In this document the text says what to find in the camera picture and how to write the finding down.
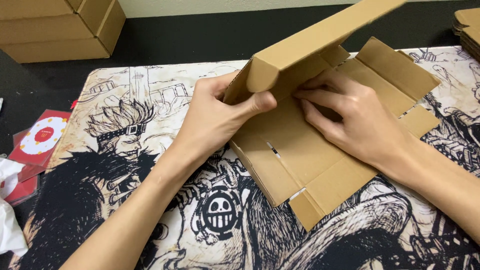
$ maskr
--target forearm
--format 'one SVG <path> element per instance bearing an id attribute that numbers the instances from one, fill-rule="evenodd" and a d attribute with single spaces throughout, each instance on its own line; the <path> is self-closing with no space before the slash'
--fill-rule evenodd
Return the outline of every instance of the forearm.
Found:
<path id="1" fill-rule="evenodd" d="M 412 149 L 384 173 L 429 200 L 480 243 L 480 179 L 423 142 Z"/>
<path id="2" fill-rule="evenodd" d="M 172 149 L 160 157 L 142 184 L 80 246 L 62 270 L 131 270 L 135 267 L 165 208 L 201 164 L 175 147 L 172 145 Z"/>

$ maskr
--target white wall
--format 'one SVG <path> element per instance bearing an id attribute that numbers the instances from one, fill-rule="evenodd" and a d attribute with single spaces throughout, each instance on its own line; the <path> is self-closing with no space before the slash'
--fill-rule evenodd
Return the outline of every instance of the white wall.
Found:
<path id="1" fill-rule="evenodd" d="M 128 18 L 352 4 L 359 0 L 119 0 Z"/>

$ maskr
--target jolly roger symbol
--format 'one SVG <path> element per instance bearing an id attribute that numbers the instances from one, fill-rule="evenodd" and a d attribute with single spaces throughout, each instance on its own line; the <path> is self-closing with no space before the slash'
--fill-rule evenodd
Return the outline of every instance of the jolly roger symbol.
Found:
<path id="1" fill-rule="evenodd" d="M 240 227 L 240 200 L 225 186 L 215 186 L 199 210 L 197 228 L 214 234 L 219 240 L 229 239 L 231 230 Z"/>

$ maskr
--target cardboard box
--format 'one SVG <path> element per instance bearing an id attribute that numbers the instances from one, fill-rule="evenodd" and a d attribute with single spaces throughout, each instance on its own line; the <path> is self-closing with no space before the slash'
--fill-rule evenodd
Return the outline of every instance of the cardboard box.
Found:
<path id="1" fill-rule="evenodd" d="M 72 14 L 82 0 L 2 0 L 0 20 Z"/>
<path id="2" fill-rule="evenodd" d="M 112 0 L 83 0 L 78 13 L 0 21 L 0 44 L 94 37 Z"/>
<path id="3" fill-rule="evenodd" d="M 307 231 L 378 171 L 325 140 L 304 120 L 299 101 L 291 93 L 321 71 L 347 59 L 349 54 L 340 44 L 351 33 L 404 2 L 363 0 L 312 25 L 256 53 L 226 90 L 227 104 L 237 104 L 252 92 L 266 90 L 277 99 L 277 108 L 248 120 L 233 136 L 230 146 L 272 206 L 297 194 L 289 204 Z M 410 57 L 375 38 L 337 69 L 375 89 L 397 117 L 440 83 Z M 439 123 L 421 106 L 400 121 L 416 137 Z"/>
<path id="4" fill-rule="evenodd" d="M 113 0 L 95 36 L 44 42 L 0 45 L 18 63 L 108 58 L 125 22 L 125 13 Z"/>
<path id="5" fill-rule="evenodd" d="M 453 27 L 462 47 L 480 61 L 480 8 L 455 12 Z"/>

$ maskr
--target black and white illustration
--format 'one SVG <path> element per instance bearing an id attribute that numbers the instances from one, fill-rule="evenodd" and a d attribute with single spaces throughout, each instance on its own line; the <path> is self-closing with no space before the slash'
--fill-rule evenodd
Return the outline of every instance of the black and white illustration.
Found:
<path id="1" fill-rule="evenodd" d="M 480 176 L 480 65 L 460 48 L 405 50 L 442 85 L 419 102 L 422 140 Z M 11 269 L 57 269 L 143 181 L 175 138 L 195 81 L 246 61 L 97 70 L 89 76 Z M 478 246 L 415 192 L 379 175 L 305 232 L 271 207 L 235 153 L 215 152 L 173 198 L 139 270 L 480 269 Z"/>

